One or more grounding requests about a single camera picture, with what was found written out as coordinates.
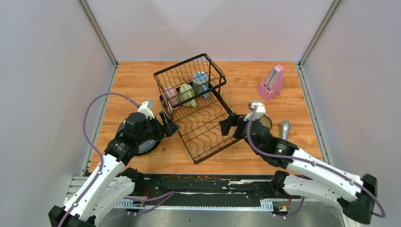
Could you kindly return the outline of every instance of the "pink mug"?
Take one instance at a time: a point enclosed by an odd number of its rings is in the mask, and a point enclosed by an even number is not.
[[[177,90],[175,90],[172,87],[167,87],[164,90],[163,102],[164,102],[164,105],[167,107],[170,114],[173,113],[173,110],[178,109],[178,107],[173,108],[173,105],[176,105],[180,102],[180,100],[178,98]]]

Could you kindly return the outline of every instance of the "pink metronome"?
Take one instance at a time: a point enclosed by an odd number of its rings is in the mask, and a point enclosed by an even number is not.
[[[283,87],[284,68],[276,65],[256,89],[266,101],[278,95]]]

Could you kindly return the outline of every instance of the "gray floor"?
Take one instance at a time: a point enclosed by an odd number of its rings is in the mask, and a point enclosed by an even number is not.
[[[299,202],[291,203],[295,210]],[[122,209],[112,210],[105,218],[121,214]],[[102,227],[343,227],[340,211],[321,202],[306,202],[301,211],[286,220],[267,212],[248,211],[189,211],[154,210],[148,214],[123,216]]]

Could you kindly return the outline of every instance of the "white wall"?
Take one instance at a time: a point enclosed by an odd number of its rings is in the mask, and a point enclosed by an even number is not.
[[[1,1],[0,31],[0,222],[50,226],[88,156],[85,109],[113,67],[76,0]]]
[[[298,61],[332,0],[88,0],[121,61]]]
[[[342,1],[305,66],[331,162],[378,178],[388,217],[401,213],[401,1]]]

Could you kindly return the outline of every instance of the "blue mug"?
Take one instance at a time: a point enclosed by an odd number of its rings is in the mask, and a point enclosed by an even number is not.
[[[192,87],[196,94],[209,89],[209,76],[206,72],[196,72],[192,78]],[[203,95],[204,98],[209,98],[209,96],[209,92]]]

